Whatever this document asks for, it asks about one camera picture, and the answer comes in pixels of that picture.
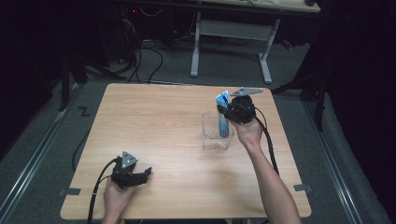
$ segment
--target gray carpet floor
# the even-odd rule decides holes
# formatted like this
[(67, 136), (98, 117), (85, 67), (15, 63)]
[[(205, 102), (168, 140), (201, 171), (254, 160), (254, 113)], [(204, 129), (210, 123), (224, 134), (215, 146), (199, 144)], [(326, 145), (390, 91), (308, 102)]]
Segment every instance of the gray carpet floor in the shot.
[[(273, 84), (266, 85), (257, 61), (257, 53), (261, 51), (263, 43), (219, 44), (219, 48), (216, 43), (204, 43), (198, 77), (190, 77), (192, 46), (188, 43), (179, 42), (173, 47), (167, 47), (161, 43), (154, 44), (154, 42), (144, 43), (146, 47), (153, 46), (152, 49), (158, 50), (163, 56), (163, 65), (152, 77), (152, 84), (171, 82), (274, 89), (292, 81), (309, 49), (309, 45), (290, 50), (273, 45), (268, 57)], [(156, 52), (143, 49), (141, 67), (138, 72), (139, 80), (142, 82), (147, 80), (149, 74), (159, 65), (160, 59), (161, 57)], [(120, 67), (122, 65), (113, 63), (111, 69), (117, 70)], [(123, 75), (129, 77), (132, 71)], [(73, 178), (73, 154), (78, 149), (76, 156), (76, 162), (78, 162), (84, 146), (82, 141), (84, 135), (92, 126), (106, 85), (113, 82), (121, 81), (89, 75), (88, 83), (81, 88), (76, 99), (69, 106), (58, 131), (52, 137), (44, 160), (40, 163), (25, 192), (18, 199), (17, 205), (12, 209), (7, 223), (84, 223), (83, 220), (61, 219), (60, 211), (64, 195), (60, 192), (70, 185)], [(2, 176), (0, 202), (7, 200), (8, 194), (39, 146), (47, 129), (59, 115), (60, 83), (53, 89), (53, 93), (52, 99), (35, 114), (18, 142), (0, 163)], [(298, 90), (286, 91), (275, 95), (274, 98), (303, 183), (312, 188), (312, 191), (307, 192), (312, 215), (303, 218), (303, 223), (349, 223), (321, 150), (316, 127), (312, 125), (312, 118), (306, 111), (306, 107), (313, 103), (301, 102), (298, 93)], [(87, 108), (86, 114), (89, 116), (82, 116), (82, 106)], [(340, 172), (359, 209), (362, 223), (390, 223), (350, 151), (332, 111), (329, 97), (326, 98), (323, 128), (322, 134), (329, 143)], [(253, 218), (252, 221), (255, 224), (262, 223), (263, 219)]]

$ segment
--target dark wall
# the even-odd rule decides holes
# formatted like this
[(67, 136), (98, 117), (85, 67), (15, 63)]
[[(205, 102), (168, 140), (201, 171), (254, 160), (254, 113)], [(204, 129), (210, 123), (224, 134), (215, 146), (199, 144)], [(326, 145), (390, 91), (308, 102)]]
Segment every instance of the dark wall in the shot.
[(51, 97), (60, 75), (59, 24), (53, 13), (40, 2), (0, 3), (1, 158)]
[(334, 13), (347, 13), (348, 22), (339, 34), (342, 46), (328, 92), (354, 155), (396, 222), (396, 4), (335, 7)]

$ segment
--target table leg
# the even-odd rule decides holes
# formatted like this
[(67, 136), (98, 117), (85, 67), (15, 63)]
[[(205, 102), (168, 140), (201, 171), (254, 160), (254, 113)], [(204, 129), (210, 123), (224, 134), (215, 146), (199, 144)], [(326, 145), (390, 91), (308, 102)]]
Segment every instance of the table leg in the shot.
[(269, 37), (268, 37), (268, 40), (267, 40), (267, 45), (265, 46), (264, 53), (259, 54), (260, 66), (262, 67), (262, 75), (264, 77), (265, 84), (272, 83), (270, 71), (268, 70), (267, 57), (270, 52), (271, 46), (274, 42), (274, 38), (275, 38), (277, 27), (279, 26), (279, 23), (280, 23), (280, 19), (275, 20), (274, 26), (272, 27)]
[(201, 32), (201, 12), (197, 12), (197, 21), (195, 27), (195, 44), (194, 44), (194, 51), (192, 53), (191, 73), (190, 73), (192, 77), (198, 77), (200, 32)]

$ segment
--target transparent cup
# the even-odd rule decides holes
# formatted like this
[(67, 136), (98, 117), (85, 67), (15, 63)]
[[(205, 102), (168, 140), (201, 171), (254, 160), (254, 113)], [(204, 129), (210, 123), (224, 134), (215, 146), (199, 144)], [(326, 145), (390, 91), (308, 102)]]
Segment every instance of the transparent cup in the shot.
[(229, 134), (222, 137), (219, 132), (219, 113), (202, 115), (203, 149), (227, 149), (233, 140), (233, 125), (229, 125)]

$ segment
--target white desk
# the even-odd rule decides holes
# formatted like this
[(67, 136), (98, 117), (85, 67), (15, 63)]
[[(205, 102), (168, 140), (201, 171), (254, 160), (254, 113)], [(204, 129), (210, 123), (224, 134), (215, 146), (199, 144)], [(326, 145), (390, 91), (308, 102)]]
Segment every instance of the white desk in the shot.
[[(243, 7), (248, 6), (248, 1), (240, 0), (202, 0), (202, 2), (231, 4)], [(292, 10), (301, 12), (320, 12), (318, 5), (314, 4), (312, 7), (309, 7), (304, 3), (304, 0), (279, 0), (279, 5), (260, 1), (251, 7), (268, 7), (279, 10)], [(272, 26), (228, 21), (201, 20), (201, 13), (198, 12), (195, 29), (195, 44), (191, 61), (191, 76), (198, 76), (200, 35), (217, 35), (266, 41), (263, 53), (260, 53), (258, 56), (260, 65), (262, 67), (264, 82), (266, 84), (271, 84), (272, 79), (268, 69), (267, 57), (274, 42), (279, 23), (280, 19), (275, 20)]]

